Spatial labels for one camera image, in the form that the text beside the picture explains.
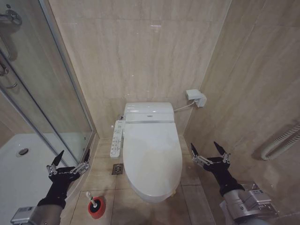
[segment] wall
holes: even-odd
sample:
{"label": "wall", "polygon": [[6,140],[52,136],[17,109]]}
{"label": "wall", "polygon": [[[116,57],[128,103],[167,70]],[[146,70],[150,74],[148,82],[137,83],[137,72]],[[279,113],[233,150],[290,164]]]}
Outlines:
{"label": "wall", "polygon": [[1,93],[0,122],[2,122],[14,135],[34,132]]}
{"label": "wall", "polygon": [[[184,137],[213,157],[217,141],[232,153],[236,179],[254,180],[273,199],[280,219],[300,221],[299,147],[280,158],[259,159],[262,145],[300,116],[300,1],[232,0],[201,91],[208,101],[193,109]],[[213,176],[199,170],[218,225],[222,197]]]}
{"label": "wall", "polygon": [[[50,0],[100,137],[126,102],[187,104],[215,48],[230,0]],[[183,134],[191,109],[175,114]]]}
{"label": "wall", "polygon": [[6,142],[9,141],[10,138],[14,136],[14,133],[8,129],[7,126],[5,126],[1,121],[0,121],[0,147],[2,147]]}

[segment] smart toilet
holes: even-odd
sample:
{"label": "smart toilet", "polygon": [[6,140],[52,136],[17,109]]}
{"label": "smart toilet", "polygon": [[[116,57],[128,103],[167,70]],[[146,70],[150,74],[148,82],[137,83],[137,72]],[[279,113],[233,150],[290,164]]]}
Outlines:
{"label": "smart toilet", "polygon": [[182,153],[170,103],[127,103],[123,163],[131,188],[158,203],[180,182]]}

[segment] toilet seat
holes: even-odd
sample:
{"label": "toilet seat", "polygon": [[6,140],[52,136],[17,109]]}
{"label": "toilet seat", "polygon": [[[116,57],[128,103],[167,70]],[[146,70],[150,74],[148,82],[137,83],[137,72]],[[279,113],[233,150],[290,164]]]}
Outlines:
{"label": "toilet seat", "polygon": [[145,201],[163,201],[174,193],[181,177],[175,123],[126,123],[124,129],[123,161],[132,189]]}

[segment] toilet control panel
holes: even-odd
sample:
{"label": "toilet control panel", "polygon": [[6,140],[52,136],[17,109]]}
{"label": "toilet control panel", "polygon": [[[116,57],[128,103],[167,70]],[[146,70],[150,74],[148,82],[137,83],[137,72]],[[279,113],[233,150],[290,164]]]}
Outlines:
{"label": "toilet control panel", "polygon": [[125,125],[125,120],[117,120],[114,125],[112,147],[110,153],[110,156],[112,158],[116,158],[120,156],[124,125]]}

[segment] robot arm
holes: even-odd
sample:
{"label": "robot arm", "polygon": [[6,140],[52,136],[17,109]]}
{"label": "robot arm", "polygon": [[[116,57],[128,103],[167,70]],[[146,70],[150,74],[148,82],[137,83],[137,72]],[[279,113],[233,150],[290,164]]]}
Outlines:
{"label": "robot arm", "polygon": [[219,186],[220,194],[225,199],[223,211],[228,211],[232,221],[239,224],[251,224],[257,218],[270,218],[278,216],[272,206],[271,199],[255,184],[253,188],[245,190],[228,171],[230,154],[222,146],[214,142],[221,157],[204,158],[198,155],[193,144],[193,161],[204,170],[213,173]]}
{"label": "robot arm", "polygon": [[56,156],[51,165],[47,165],[49,179],[52,185],[46,195],[37,206],[19,208],[11,219],[13,225],[59,225],[60,215],[66,206],[65,199],[70,184],[77,180],[90,167],[88,152],[84,162],[76,167],[56,168],[61,161],[62,151]]}

